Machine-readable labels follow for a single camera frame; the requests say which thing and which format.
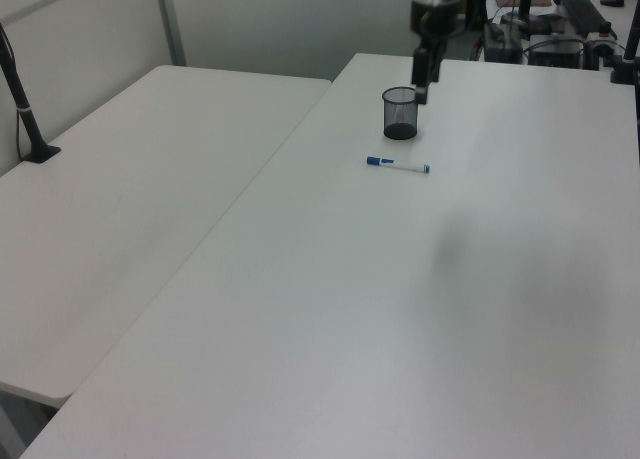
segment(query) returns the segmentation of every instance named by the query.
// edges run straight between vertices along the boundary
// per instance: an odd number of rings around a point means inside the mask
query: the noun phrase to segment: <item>cable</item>
[[[529,46],[526,49],[523,49],[522,53],[526,54],[527,52],[532,51],[534,49],[538,49],[539,47],[550,46],[552,44],[561,44],[563,42],[577,42],[583,45],[585,43],[585,41],[583,41],[582,39],[570,39],[570,38],[542,41],[542,42],[538,42],[537,44],[534,44],[533,46]]]
[[[513,20],[513,13],[514,13],[514,11],[516,9],[516,0],[510,0],[510,1],[512,1],[512,2],[511,2],[511,22],[509,23],[509,42],[513,42],[511,40],[511,34],[513,33],[513,23],[515,22]],[[504,50],[506,48],[507,48],[507,41],[506,41],[506,38],[505,38],[504,42],[502,43],[502,54],[503,54],[503,57],[504,57]]]
[[[509,4],[509,2],[511,2],[511,1],[513,1],[513,4],[515,5],[516,0],[508,0],[508,1],[507,1],[507,4]],[[489,22],[489,24],[491,24],[491,23],[495,20],[496,16],[497,16],[497,15],[498,15],[498,13],[500,12],[500,9],[504,9],[504,7],[505,7],[505,6],[500,6],[500,7],[498,8],[498,10],[496,11],[496,13],[495,13],[495,14],[493,15],[493,17],[491,18],[491,20],[490,20],[490,21],[488,21],[488,22]]]
[[[22,153],[20,152],[20,113],[16,110],[16,150],[18,151],[18,159],[22,162]]]

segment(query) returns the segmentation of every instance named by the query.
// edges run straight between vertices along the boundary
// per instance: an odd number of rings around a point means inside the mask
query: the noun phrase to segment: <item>pencil cup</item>
[[[382,93],[384,135],[389,139],[411,139],[418,133],[418,103],[411,87],[392,87]]]

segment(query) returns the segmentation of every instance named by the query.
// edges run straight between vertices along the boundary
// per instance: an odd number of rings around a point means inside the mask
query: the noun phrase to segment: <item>white tabletop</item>
[[[410,69],[355,57],[24,459],[640,450],[633,91],[445,61],[393,142]]]
[[[0,389],[62,404],[328,86],[160,67],[0,178]]]

